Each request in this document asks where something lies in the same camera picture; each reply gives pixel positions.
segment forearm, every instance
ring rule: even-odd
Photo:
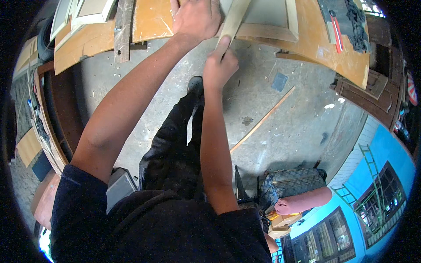
[[[118,154],[155,93],[178,61],[197,44],[176,34],[122,78],[89,119],[71,164],[108,182]],[[86,162],[87,158],[95,165]]]
[[[232,191],[232,163],[222,113],[221,92],[222,90],[207,91],[205,89],[200,147],[200,163],[205,193],[218,214],[238,209]]]

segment tire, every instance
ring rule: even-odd
[[[52,61],[54,58],[54,41],[50,43],[51,28],[53,26],[54,14],[52,14],[45,21],[44,25],[41,27],[40,33],[38,34],[37,39],[37,49],[38,49],[38,58],[39,64],[44,64],[46,62]]]

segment blue wall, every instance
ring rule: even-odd
[[[386,161],[390,162],[399,177],[408,198],[415,178],[415,166],[411,157],[402,148],[400,143],[381,125],[377,129],[376,135],[371,142],[370,149],[379,171],[382,169]],[[367,163],[365,162],[365,159],[363,159],[345,185],[357,198],[359,198],[372,184],[372,182]],[[320,208],[301,225],[297,226],[294,224],[290,232],[291,239],[301,235],[315,226],[318,222],[332,213],[338,206],[340,206],[344,212],[355,248],[356,257],[348,262],[360,262],[364,255],[367,255],[368,257],[378,256],[380,250],[393,236],[396,226],[392,228],[392,230],[381,240],[366,250],[364,237],[356,214],[354,214],[351,208],[349,208],[348,205],[346,205],[337,195],[334,195],[328,204]]]

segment finger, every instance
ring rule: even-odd
[[[212,16],[215,14],[219,14],[219,0],[210,0],[210,12]]]
[[[213,52],[213,56],[216,56],[219,61],[221,61],[222,56],[229,48],[229,44],[231,42],[231,38],[229,36],[223,36],[219,41],[215,51]]]
[[[173,17],[177,14],[180,9],[179,0],[170,0],[171,10],[173,11]]]

